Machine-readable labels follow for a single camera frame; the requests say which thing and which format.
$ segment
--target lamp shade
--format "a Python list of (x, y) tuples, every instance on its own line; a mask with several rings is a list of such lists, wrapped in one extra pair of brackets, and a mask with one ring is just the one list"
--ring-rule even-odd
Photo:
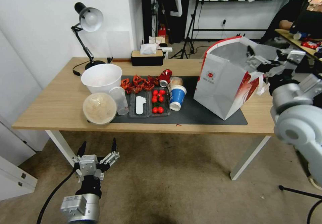
[(83, 3), (76, 3), (75, 10), (79, 14), (79, 23), (83, 30), (93, 32), (103, 23), (103, 14), (95, 8), (87, 8)]

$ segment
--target robotic hand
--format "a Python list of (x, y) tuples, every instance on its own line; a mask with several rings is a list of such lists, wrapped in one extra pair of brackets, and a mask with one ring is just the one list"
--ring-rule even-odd
[(270, 61), (256, 56), (250, 46), (247, 52), (249, 65), (265, 73), (270, 84), (276, 136), (295, 146), (322, 186), (322, 109), (312, 105), (313, 98), (322, 92), (322, 78), (310, 74), (302, 82), (292, 79), (304, 55), (298, 50), (277, 50), (276, 59)]
[(116, 140), (113, 139), (112, 152), (106, 157), (96, 155), (83, 155), (86, 142), (78, 152), (78, 164), (81, 175), (79, 181), (81, 188), (75, 195), (67, 196), (61, 204), (60, 210), (68, 217), (68, 223), (92, 223), (98, 222), (100, 215), (99, 199), (102, 196), (101, 180), (104, 172), (108, 170), (120, 157), (117, 152)]

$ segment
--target lamp base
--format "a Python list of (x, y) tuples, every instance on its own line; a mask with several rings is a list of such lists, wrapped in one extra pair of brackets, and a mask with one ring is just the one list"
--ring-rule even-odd
[(85, 70), (87, 70), (88, 68), (95, 66), (95, 65), (99, 65), (99, 64), (106, 64), (104, 61), (94, 61), (94, 63), (87, 63), (85, 66)]

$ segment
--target desk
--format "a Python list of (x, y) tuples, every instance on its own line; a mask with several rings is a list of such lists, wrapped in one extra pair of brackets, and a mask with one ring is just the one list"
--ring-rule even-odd
[(293, 35), (290, 34), (289, 31), (287, 30), (282, 30), (282, 29), (276, 29), (275, 32), (277, 32), (283, 39), (285, 39), (287, 42), (289, 42), (290, 44), (296, 46), (297, 48), (299, 48), (300, 50), (303, 50), (305, 51), (310, 57), (316, 59), (316, 60), (320, 60), (322, 61), (321, 59), (317, 58), (314, 53), (316, 52), (315, 50), (313, 49), (310, 49), (308, 47), (304, 47), (304, 46), (301, 46), (301, 41), (299, 40), (294, 40), (293, 39)]
[[(106, 132), (156, 132), (194, 134), (259, 134), (266, 135), (259, 144), (253, 144), (231, 172), (233, 180), (241, 174), (255, 155), (274, 134), (274, 123), (270, 116), (272, 98), (268, 93), (251, 97), (242, 112), (248, 125), (182, 125), (110, 123), (104, 126), (88, 123), (83, 114), (83, 101), (90, 95), (80, 77), (72, 73), (72, 68), (85, 62), (86, 58), (72, 58), (36, 100), (13, 124), (16, 129), (46, 130), (50, 138), (74, 166), (78, 162), (74, 152), (63, 138), (60, 130), (106, 131)], [(159, 75), (164, 69), (171, 69), (173, 75), (199, 76), (201, 62), (196, 59), (165, 59), (163, 66), (136, 66), (129, 62), (115, 62), (123, 70), (123, 75)]]

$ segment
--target table leg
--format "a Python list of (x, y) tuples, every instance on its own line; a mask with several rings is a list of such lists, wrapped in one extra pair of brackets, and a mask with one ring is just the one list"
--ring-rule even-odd
[(72, 167), (74, 167), (74, 163), (78, 162), (78, 158), (74, 154), (74, 152), (71, 150), (70, 146), (64, 139), (63, 135), (59, 131), (52, 131), (52, 130), (46, 130), (46, 133), (49, 135), (51, 140), (55, 143), (57, 148), (62, 152), (64, 157), (67, 159), (67, 161), (70, 163)]
[(249, 163), (255, 158), (258, 152), (264, 147), (271, 136), (265, 136), (260, 143), (253, 143), (244, 153), (241, 160), (236, 164), (230, 173), (231, 180), (236, 180), (246, 169)]

